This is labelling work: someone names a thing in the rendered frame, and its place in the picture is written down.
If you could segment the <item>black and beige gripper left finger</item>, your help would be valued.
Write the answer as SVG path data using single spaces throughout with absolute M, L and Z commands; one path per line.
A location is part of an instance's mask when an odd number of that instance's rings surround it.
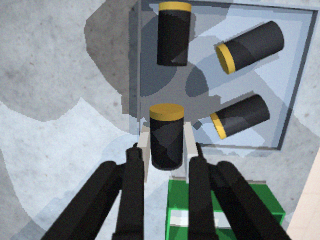
M 143 122 L 138 142 L 125 152 L 125 163 L 117 165 L 108 160 L 97 167 L 40 240 L 95 240 L 121 187 L 111 240 L 144 240 L 144 183 L 147 183 L 151 153 L 150 122 Z

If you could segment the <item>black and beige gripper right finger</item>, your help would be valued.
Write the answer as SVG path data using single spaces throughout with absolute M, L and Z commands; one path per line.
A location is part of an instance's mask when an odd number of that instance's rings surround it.
M 191 122 L 183 126 L 183 157 L 189 183 L 188 240 L 219 240 L 211 190 L 237 240 L 292 240 L 233 163 L 207 162 Z

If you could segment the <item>green open-top box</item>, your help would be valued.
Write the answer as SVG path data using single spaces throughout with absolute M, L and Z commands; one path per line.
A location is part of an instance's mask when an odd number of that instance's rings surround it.
M 279 204 L 267 184 L 248 183 L 257 193 L 262 202 L 265 203 L 269 211 L 275 216 L 279 224 L 282 224 L 286 212 Z M 169 178 L 165 240 L 187 240 L 188 189 L 189 183 L 186 183 L 186 179 Z M 211 196 L 216 224 L 216 234 L 218 234 L 219 240 L 236 240 L 235 235 L 212 190 Z

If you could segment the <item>black battery with gold top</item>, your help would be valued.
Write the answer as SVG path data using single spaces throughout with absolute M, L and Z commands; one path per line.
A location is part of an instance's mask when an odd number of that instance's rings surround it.
M 224 139 L 270 119 L 268 107 L 259 94 L 210 114 L 214 127 Z
M 268 21 L 216 46 L 219 62 L 227 75 L 273 55 L 284 48 L 279 25 Z
M 157 65 L 187 66 L 192 5 L 159 3 Z
M 183 163 L 184 107 L 163 103 L 149 108 L 151 163 L 156 169 L 172 171 Z

